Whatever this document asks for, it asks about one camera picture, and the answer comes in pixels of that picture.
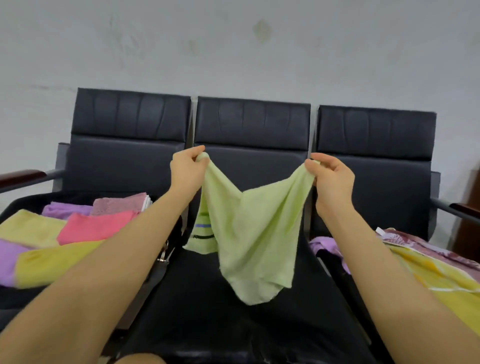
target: bare skin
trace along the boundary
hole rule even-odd
[[[355,211],[355,176],[339,159],[312,153],[315,204],[350,269],[375,326],[397,364],[475,363],[480,338],[407,272]]]
[[[38,295],[0,334],[2,364],[95,364],[178,217],[204,180],[203,146],[174,154],[169,191]],[[376,327],[397,364],[474,363],[480,339],[418,284],[351,202],[354,175],[334,157],[305,161],[316,209],[336,239]],[[152,354],[120,364],[165,364]]]

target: wall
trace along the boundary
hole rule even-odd
[[[4,0],[0,173],[53,168],[76,88],[99,87],[433,110],[441,197],[461,200],[480,159],[479,11],[478,0]],[[0,195],[0,210],[50,188]],[[453,226],[440,213],[434,242]]]

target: black leather chair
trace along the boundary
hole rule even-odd
[[[199,97],[194,143],[240,189],[288,177],[308,155],[310,105]],[[188,224],[195,219],[192,202]],[[373,363],[347,304],[299,234],[295,276],[268,303],[243,304],[217,254],[179,250],[119,356],[167,363]]]
[[[373,229],[395,228],[428,240],[435,228],[437,208],[480,222],[438,199],[440,174],[431,172],[435,120],[433,112],[319,107],[314,150],[338,157],[355,173],[353,204]],[[313,207],[311,238],[315,236],[331,234]],[[390,362],[340,259],[322,250],[317,256],[372,340],[372,351]]]
[[[22,208],[40,214],[51,201],[92,204],[99,197],[138,192],[155,200],[170,186],[173,153],[185,148],[190,110],[190,97],[80,88],[70,145],[59,145],[56,169],[0,178],[0,193],[52,179],[56,191],[13,201],[0,223]],[[169,239],[180,237],[181,221]],[[118,328],[128,329],[153,285],[153,280],[145,282]],[[0,287],[0,330],[42,289]]]

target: pile of towels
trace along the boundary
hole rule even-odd
[[[377,234],[418,282],[480,335],[479,263],[395,229],[377,229]],[[333,238],[317,237],[310,249],[314,254],[325,249],[343,258]],[[343,260],[342,266],[350,274]]]
[[[151,204],[141,193],[92,206],[52,202],[41,215],[19,210],[0,224],[0,285],[52,283]]]

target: black stripe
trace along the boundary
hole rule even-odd
[[[215,235],[194,235],[192,237],[195,239],[212,239]]]

